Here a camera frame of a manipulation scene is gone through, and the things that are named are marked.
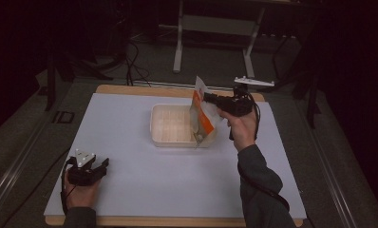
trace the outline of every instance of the metal leg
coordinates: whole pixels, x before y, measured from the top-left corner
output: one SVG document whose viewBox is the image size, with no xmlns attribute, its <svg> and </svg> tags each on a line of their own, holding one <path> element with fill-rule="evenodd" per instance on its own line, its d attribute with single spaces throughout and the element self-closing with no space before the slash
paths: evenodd
<svg viewBox="0 0 378 228">
<path fill-rule="evenodd" d="M 177 50 L 175 51 L 174 60 L 174 73 L 180 73 L 180 63 L 182 61 L 182 16 L 183 16 L 183 0 L 180 0 L 180 16 L 178 18 L 178 44 Z"/>
<path fill-rule="evenodd" d="M 257 21 L 255 22 L 255 26 L 251 34 L 251 41 L 249 43 L 249 46 L 247 49 L 243 50 L 243 59 L 245 62 L 246 74 L 248 78 L 255 77 L 254 67 L 252 66 L 252 60 L 251 60 L 251 52 L 252 52 L 252 49 L 254 48 L 255 39 L 260 28 L 260 23 L 262 21 L 264 11 L 265 11 L 264 8 L 260 9 Z"/>
<path fill-rule="evenodd" d="M 280 76 L 280 74 L 278 73 L 277 64 L 275 63 L 275 56 L 277 55 L 278 51 L 280 51 L 281 48 L 283 48 L 284 44 L 286 44 L 286 42 L 289 39 L 290 39 L 290 36 L 286 36 L 286 38 L 281 42 L 280 46 L 278 46 L 277 50 L 274 52 L 273 57 L 272 57 L 272 63 L 273 63 L 273 68 L 274 68 L 274 72 L 275 72 L 275 77 L 277 79 L 282 79 L 282 76 Z"/>
</svg>

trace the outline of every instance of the human hand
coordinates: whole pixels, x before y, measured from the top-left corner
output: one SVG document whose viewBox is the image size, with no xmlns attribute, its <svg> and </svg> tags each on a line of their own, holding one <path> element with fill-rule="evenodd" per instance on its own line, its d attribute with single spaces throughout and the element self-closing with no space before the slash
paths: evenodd
<svg viewBox="0 0 378 228">
<path fill-rule="evenodd" d="M 256 115 L 255 109 L 245 116 L 236 117 L 221 109 L 217 109 L 218 114 L 227 119 L 228 126 L 231 126 L 231 131 L 234 137 L 234 147 L 237 152 L 242 149 L 255 144 L 255 130 L 256 130 Z"/>
<path fill-rule="evenodd" d="M 72 207 L 93 208 L 98 194 L 98 187 L 101 179 L 90 186 L 76 186 L 68 181 L 68 170 L 65 174 L 66 205 L 67 209 Z"/>
</svg>

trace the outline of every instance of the sleeve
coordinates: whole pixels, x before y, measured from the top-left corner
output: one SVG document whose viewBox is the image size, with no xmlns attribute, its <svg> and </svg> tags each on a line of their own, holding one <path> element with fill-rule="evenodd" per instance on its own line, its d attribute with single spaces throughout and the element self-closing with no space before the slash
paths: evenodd
<svg viewBox="0 0 378 228">
<path fill-rule="evenodd" d="M 281 178 L 267 167 L 265 158 L 255 144 L 238 153 L 238 165 L 248 179 L 265 188 L 278 193 L 283 187 Z M 289 212 L 280 201 L 258 191 L 243 179 L 240 184 L 240 196 L 246 227 L 295 227 Z"/>
<path fill-rule="evenodd" d="M 63 228 L 95 228 L 97 214 L 89 207 L 73 207 L 67 212 Z"/>
</svg>

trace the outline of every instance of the white table surface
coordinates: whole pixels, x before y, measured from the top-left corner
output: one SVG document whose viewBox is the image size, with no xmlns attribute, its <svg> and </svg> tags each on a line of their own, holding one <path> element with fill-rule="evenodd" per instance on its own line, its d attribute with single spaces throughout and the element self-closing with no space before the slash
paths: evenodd
<svg viewBox="0 0 378 228">
<path fill-rule="evenodd" d="M 209 148 L 156 147 L 150 135 L 153 105 L 189 105 L 191 99 L 93 94 L 69 155 L 76 148 L 97 154 L 93 167 L 109 158 L 100 185 L 98 216 L 243 218 L 236 150 L 226 121 L 217 127 Z M 294 219 L 306 217 L 274 115 L 258 103 L 261 122 L 257 144 L 268 166 L 282 179 L 280 195 Z M 63 214 L 60 178 L 45 216 Z"/>
</svg>

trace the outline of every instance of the gray floor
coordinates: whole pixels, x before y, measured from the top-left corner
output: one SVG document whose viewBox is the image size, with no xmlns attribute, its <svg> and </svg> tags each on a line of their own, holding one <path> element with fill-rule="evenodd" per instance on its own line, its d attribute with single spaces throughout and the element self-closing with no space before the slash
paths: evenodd
<svg viewBox="0 0 378 228">
<path fill-rule="evenodd" d="M 267 37 L 256 42 L 252 59 L 258 80 L 276 80 L 271 56 L 278 44 L 279 41 L 275 38 Z M 150 72 L 146 78 L 150 82 L 193 85 L 198 75 L 208 86 L 229 88 L 235 77 L 245 74 L 240 49 L 185 47 L 181 73 L 174 74 L 172 67 L 175 47 L 144 43 L 138 44 L 138 47 L 140 53 L 136 64 Z M 291 40 L 280 52 L 277 62 L 281 72 L 292 63 L 298 49 L 296 41 Z M 134 48 L 129 47 L 129 55 L 133 54 Z M 106 74 L 116 78 L 113 84 L 122 85 L 125 84 L 125 72 L 126 66 L 121 66 Z M 134 77 L 139 77 L 136 72 L 133 74 Z M 45 72 L 37 76 L 43 85 L 46 83 L 45 76 Z M 71 146 L 91 94 L 98 85 L 107 83 L 110 82 L 89 79 L 82 74 L 71 85 L 59 82 L 58 86 L 66 90 L 66 95 L 64 98 L 60 95 L 54 111 L 74 112 L 76 116 L 70 124 L 50 123 L 50 114 L 53 113 L 44 111 L 46 97 L 34 95 L 0 128 L 1 179 L 14 158 L 23 151 L 34 127 L 41 121 L 48 122 L 31 147 L 27 165 L 1 206 L 0 227 L 25 200 L 58 156 Z M 318 94 L 320 114 L 315 115 L 316 129 L 313 130 L 309 128 L 305 118 L 307 101 L 294 100 L 291 96 L 292 88 L 293 85 L 287 85 L 264 96 L 273 109 L 301 198 L 315 227 L 378 227 L 376 199 L 325 95 L 321 92 Z M 6 227 L 48 227 L 43 213 L 64 160 L 65 157 L 54 165 Z M 312 225 L 305 220 L 302 227 Z"/>
</svg>

